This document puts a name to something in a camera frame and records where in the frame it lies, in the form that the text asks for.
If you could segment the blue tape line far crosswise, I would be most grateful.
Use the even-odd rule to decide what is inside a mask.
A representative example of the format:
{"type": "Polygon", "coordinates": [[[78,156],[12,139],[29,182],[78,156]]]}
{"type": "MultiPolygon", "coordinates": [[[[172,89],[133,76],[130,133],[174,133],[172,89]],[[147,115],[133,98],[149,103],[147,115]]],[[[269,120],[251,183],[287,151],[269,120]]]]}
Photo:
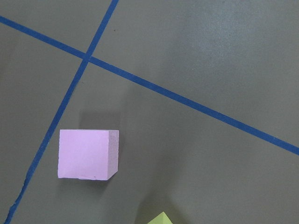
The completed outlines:
{"type": "MultiPolygon", "coordinates": [[[[76,57],[78,57],[80,59],[83,59],[84,56],[85,56],[85,53],[82,52],[82,51],[80,51],[80,50],[78,50],[78,49],[75,49],[75,48],[73,48],[71,46],[68,46],[68,45],[66,45],[66,44],[64,44],[62,42],[59,42],[59,41],[57,41],[57,40],[55,40],[53,38],[50,38],[50,37],[48,37],[48,36],[46,36],[44,34],[41,34],[41,33],[37,32],[35,30],[32,30],[32,29],[30,29],[30,28],[28,28],[26,26],[23,26],[23,25],[21,25],[21,24],[19,24],[17,22],[14,22],[14,21],[12,21],[12,20],[10,20],[8,18],[5,18],[5,17],[1,16],[0,17],[0,22],[3,23],[3,24],[5,24],[5,25],[7,25],[7,26],[9,26],[9,27],[11,27],[11,28],[14,28],[14,29],[16,29],[16,30],[18,30],[18,31],[20,31],[22,33],[25,33],[25,34],[33,37],[33,38],[36,38],[36,39],[38,39],[38,40],[40,40],[42,42],[45,42],[45,43],[47,43],[47,44],[49,44],[51,46],[54,46],[54,47],[56,47],[58,49],[61,49],[61,50],[65,51],[65,52],[67,52],[67,53],[70,53],[70,54],[72,54],[72,55],[74,55],[74,56],[76,56],[76,57]]],[[[127,80],[129,80],[131,82],[134,82],[134,83],[136,83],[138,85],[141,85],[141,86],[143,86],[143,87],[145,87],[147,89],[150,89],[150,90],[152,90],[152,91],[154,91],[156,93],[159,93],[159,94],[161,94],[163,96],[166,96],[166,97],[168,97],[168,98],[170,98],[172,100],[175,100],[175,101],[177,101],[179,103],[182,103],[182,104],[184,104],[184,105],[186,105],[186,106],[188,106],[188,107],[190,107],[192,109],[195,109],[195,110],[197,110],[197,111],[199,111],[201,113],[204,113],[204,114],[206,114],[206,115],[208,115],[210,117],[213,117],[213,118],[215,118],[215,119],[217,119],[219,121],[222,121],[222,122],[224,122],[224,123],[226,123],[228,125],[231,125],[231,126],[233,126],[235,128],[238,128],[238,129],[240,129],[240,130],[242,130],[242,131],[244,131],[244,132],[246,132],[248,134],[251,134],[251,135],[253,135],[255,137],[258,137],[258,138],[260,138],[260,139],[262,139],[262,140],[264,140],[266,142],[269,142],[269,143],[271,143],[271,144],[273,144],[275,146],[283,148],[283,149],[285,149],[285,150],[287,150],[289,152],[292,152],[294,154],[299,154],[299,148],[297,146],[295,146],[295,145],[292,145],[292,144],[290,144],[290,143],[288,143],[286,141],[283,141],[283,140],[281,140],[281,139],[279,139],[279,138],[277,138],[275,136],[272,136],[272,135],[270,135],[268,133],[260,131],[260,130],[258,130],[256,128],[252,127],[252,126],[249,126],[249,125],[247,125],[245,123],[242,123],[242,122],[240,122],[240,121],[238,121],[238,120],[236,120],[234,118],[231,118],[231,117],[229,117],[229,116],[227,116],[225,114],[222,114],[222,113],[217,112],[217,111],[215,111],[213,109],[210,109],[210,108],[208,108],[208,107],[206,107],[206,106],[204,106],[202,104],[199,104],[199,103],[197,103],[195,101],[192,101],[192,100],[190,100],[188,98],[185,98],[185,97],[183,97],[183,96],[181,96],[179,94],[176,94],[176,93],[174,93],[174,92],[172,92],[172,91],[170,91],[168,89],[165,89],[165,88],[163,88],[163,87],[161,87],[161,86],[159,86],[157,84],[154,84],[154,83],[149,82],[149,81],[147,81],[147,80],[145,80],[143,78],[140,78],[140,77],[138,77],[136,75],[133,75],[133,74],[131,74],[131,73],[125,71],[125,70],[122,70],[122,69],[120,69],[118,67],[115,67],[115,66],[113,66],[111,64],[108,64],[105,61],[102,61],[102,60],[100,60],[100,59],[95,58],[95,57],[92,56],[91,59],[89,60],[89,62],[92,63],[92,64],[94,64],[94,65],[96,65],[96,66],[98,66],[98,67],[100,67],[100,68],[103,68],[103,69],[105,69],[107,71],[110,71],[110,72],[112,72],[112,73],[114,73],[114,74],[116,74],[116,75],[118,75],[118,76],[120,76],[122,78],[125,78],[125,79],[127,79],[127,80]]]]}

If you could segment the yellow foam block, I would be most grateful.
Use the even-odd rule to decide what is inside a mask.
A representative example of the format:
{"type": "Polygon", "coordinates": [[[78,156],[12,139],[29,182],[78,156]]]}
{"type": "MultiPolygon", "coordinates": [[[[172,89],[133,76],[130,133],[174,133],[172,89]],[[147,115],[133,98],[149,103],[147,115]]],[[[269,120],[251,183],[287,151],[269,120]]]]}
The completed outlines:
{"type": "Polygon", "coordinates": [[[168,218],[166,213],[163,211],[155,218],[150,220],[148,224],[172,224],[172,221],[168,218]]]}

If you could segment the light pink foam block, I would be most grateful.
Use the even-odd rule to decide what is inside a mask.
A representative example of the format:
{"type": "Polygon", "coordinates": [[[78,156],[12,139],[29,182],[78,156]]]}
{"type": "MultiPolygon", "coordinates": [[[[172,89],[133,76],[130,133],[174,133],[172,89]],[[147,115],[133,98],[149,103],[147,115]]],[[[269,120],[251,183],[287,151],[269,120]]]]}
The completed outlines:
{"type": "Polygon", "coordinates": [[[107,181],[118,163],[118,130],[60,130],[58,178],[107,181]]]}

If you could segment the blue tape line right lengthwise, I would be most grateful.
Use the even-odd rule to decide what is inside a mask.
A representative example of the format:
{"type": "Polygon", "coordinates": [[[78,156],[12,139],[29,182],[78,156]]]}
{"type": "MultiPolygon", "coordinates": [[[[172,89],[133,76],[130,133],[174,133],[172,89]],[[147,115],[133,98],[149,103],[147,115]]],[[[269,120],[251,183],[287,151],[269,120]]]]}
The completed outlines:
{"type": "Polygon", "coordinates": [[[0,17],[0,22],[1,23],[5,24],[5,25],[7,25],[11,28],[14,28],[14,29],[16,29],[16,30],[18,30],[22,33],[25,33],[25,34],[27,34],[31,37],[34,37],[34,38],[36,38],[36,39],[38,39],[42,42],[45,42],[45,43],[47,43],[51,46],[54,46],[54,47],[56,47],[58,49],[61,49],[65,52],[68,52],[68,53],[70,53],[74,56],[78,56],[81,59],[81,63],[80,63],[80,65],[79,65],[79,67],[78,67],[78,69],[75,73],[75,76],[72,79],[72,81],[70,83],[70,86],[68,87],[68,90],[66,91],[66,93],[65,93],[65,95],[64,95],[64,97],[63,97],[63,99],[60,103],[60,106],[59,106],[59,108],[58,108],[58,110],[57,110],[57,112],[56,112],[56,114],[55,114],[55,116],[54,116],[54,118],[53,118],[53,120],[52,120],[52,122],[51,122],[51,124],[50,124],[50,126],[49,126],[49,128],[48,128],[48,130],[47,130],[47,132],[46,132],[46,134],[45,134],[45,136],[44,136],[44,138],[43,138],[43,140],[42,140],[42,142],[41,142],[41,144],[40,144],[40,146],[39,146],[39,148],[38,148],[38,150],[37,150],[37,152],[34,156],[34,158],[33,158],[33,160],[32,160],[32,162],[31,162],[27,172],[26,172],[25,180],[24,180],[23,186],[21,188],[21,191],[20,191],[18,197],[16,198],[15,202],[9,208],[9,211],[8,211],[8,214],[7,214],[7,217],[4,221],[4,223],[6,223],[6,224],[11,223],[11,220],[14,216],[14,213],[16,212],[16,210],[17,210],[17,208],[20,204],[20,201],[22,200],[22,197],[23,197],[23,195],[24,195],[24,193],[25,193],[25,191],[26,191],[26,189],[27,189],[27,187],[28,187],[28,185],[31,181],[31,178],[32,178],[32,176],[33,176],[33,174],[34,174],[34,172],[35,172],[42,156],[43,156],[43,153],[44,153],[45,149],[47,148],[47,145],[48,145],[50,139],[52,138],[52,135],[53,135],[53,133],[54,133],[54,131],[55,131],[55,129],[56,129],[56,127],[57,127],[57,125],[58,125],[58,123],[59,123],[59,121],[60,121],[60,119],[61,119],[68,103],[69,103],[69,101],[70,101],[70,99],[71,99],[71,96],[72,96],[77,84],[79,83],[79,81],[80,81],[80,79],[81,79],[88,63],[90,63],[90,59],[92,58],[92,55],[93,55],[93,53],[94,53],[94,51],[95,51],[95,49],[96,49],[96,47],[97,47],[97,45],[100,41],[105,29],[106,29],[106,26],[107,26],[107,24],[108,24],[108,22],[109,22],[109,20],[112,16],[114,10],[115,10],[117,4],[118,4],[117,0],[111,1],[111,3],[109,5],[102,21],[101,21],[101,23],[100,23],[96,33],[93,36],[93,39],[92,39],[92,41],[91,41],[91,43],[90,43],[90,45],[89,45],[89,47],[88,47],[88,49],[85,53],[83,53],[83,52],[81,52],[81,51],[79,51],[79,50],[77,50],[73,47],[70,47],[70,46],[68,46],[68,45],[66,45],[62,42],[59,42],[59,41],[57,41],[53,38],[50,38],[46,35],[38,33],[36,31],[28,28],[28,27],[25,27],[25,26],[23,26],[19,23],[16,23],[16,22],[14,22],[10,19],[7,19],[3,16],[0,17]]]}

